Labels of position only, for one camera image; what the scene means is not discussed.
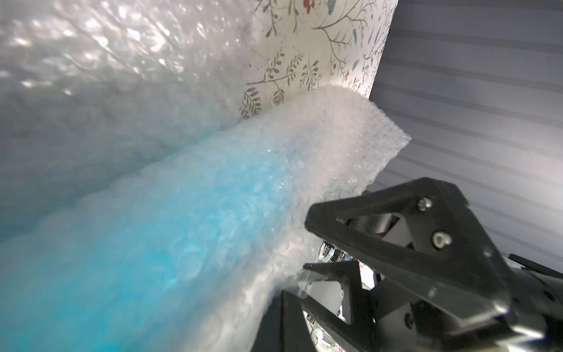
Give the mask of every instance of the bolt head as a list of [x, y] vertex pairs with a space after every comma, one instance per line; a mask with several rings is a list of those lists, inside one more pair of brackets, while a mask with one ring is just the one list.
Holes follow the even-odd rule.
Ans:
[[417, 208], [419, 211], [426, 211], [426, 209], [432, 207], [432, 201], [426, 197], [418, 200]]
[[438, 231], [432, 235], [432, 244], [436, 249], [443, 249], [452, 243], [452, 237], [445, 232]]

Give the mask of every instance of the blue bubble wrap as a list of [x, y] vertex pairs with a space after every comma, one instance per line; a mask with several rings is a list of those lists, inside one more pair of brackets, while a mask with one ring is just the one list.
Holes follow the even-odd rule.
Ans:
[[360, 194], [408, 140], [324, 87], [81, 198], [0, 243], [0, 350], [248, 350], [316, 257], [310, 204]]

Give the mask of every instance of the gray panel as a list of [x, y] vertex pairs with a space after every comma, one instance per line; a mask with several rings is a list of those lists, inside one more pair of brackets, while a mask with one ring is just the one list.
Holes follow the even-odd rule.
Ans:
[[557, 85], [563, 82], [563, 70], [553, 69], [561, 66], [561, 55], [545, 52], [439, 42], [391, 34], [385, 45], [383, 59], [393, 58]]
[[379, 107], [383, 110], [389, 108], [499, 139], [563, 153], [562, 128], [484, 113], [421, 97], [405, 96], [403, 93], [384, 90], [377, 86], [374, 89], [377, 90], [374, 94], [380, 101]]
[[563, 45], [557, 11], [405, 4], [395, 11], [393, 29]]
[[386, 63], [379, 66], [376, 82], [563, 122], [561, 114], [563, 99], [560, 93], [439, 74]]

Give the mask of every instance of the leaf pattern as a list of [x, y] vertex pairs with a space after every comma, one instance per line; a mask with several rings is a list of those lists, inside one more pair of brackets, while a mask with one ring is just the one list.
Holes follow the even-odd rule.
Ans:
[[253, 47], [241, 119], [325, 84], [369, 96], [396, 5], [397, 0], [256, 0], [253, 30], [262, 40]]

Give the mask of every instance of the screw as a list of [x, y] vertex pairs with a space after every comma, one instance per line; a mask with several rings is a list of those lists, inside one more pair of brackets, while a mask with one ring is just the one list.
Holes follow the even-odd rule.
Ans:
[[426, 197], [418, 200], [417, 208], [419, 211], [426, 211], [426, 209], [432, 207], [432, 201]]
[[452, 237], [445, 232], [438, 231], [434, 232], [432, 236], [432, 244], [436, 249], [444, 249], [444, 247], [449, 246], [452, 243]]
[[405, 314], [405, 326], [409, 329], [412, 330], [413, 326], [414, 326], [414, 318], [413, 315], [411, 313], [406, 313]]

